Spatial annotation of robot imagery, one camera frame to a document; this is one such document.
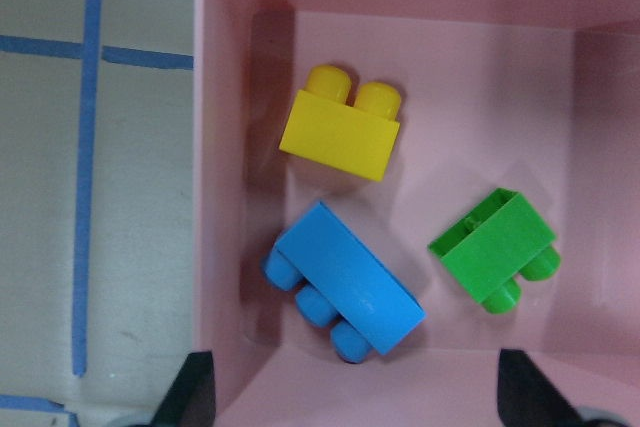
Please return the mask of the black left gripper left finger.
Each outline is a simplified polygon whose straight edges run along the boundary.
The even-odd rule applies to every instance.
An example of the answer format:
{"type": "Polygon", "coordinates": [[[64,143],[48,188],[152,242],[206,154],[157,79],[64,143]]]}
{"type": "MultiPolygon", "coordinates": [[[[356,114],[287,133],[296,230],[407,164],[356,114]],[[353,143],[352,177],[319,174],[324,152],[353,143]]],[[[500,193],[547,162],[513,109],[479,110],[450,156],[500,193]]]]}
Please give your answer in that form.
{"type": "Polygon", "coordinates": [[[214,425],[215,370],[211,351],[189,353],[150,421],[150,426],[214,425]]]}

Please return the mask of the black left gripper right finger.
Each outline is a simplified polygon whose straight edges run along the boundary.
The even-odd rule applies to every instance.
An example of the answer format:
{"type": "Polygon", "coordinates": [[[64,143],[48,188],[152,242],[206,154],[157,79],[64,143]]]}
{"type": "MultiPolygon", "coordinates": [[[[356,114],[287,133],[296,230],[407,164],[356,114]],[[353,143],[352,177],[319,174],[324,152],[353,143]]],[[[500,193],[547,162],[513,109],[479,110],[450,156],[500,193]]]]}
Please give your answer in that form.
{"type": "Polygon", "coordinates": [[[501,349],[497,412],[504,426],[586,426],[554,384],[519,349],[501,349]]]}

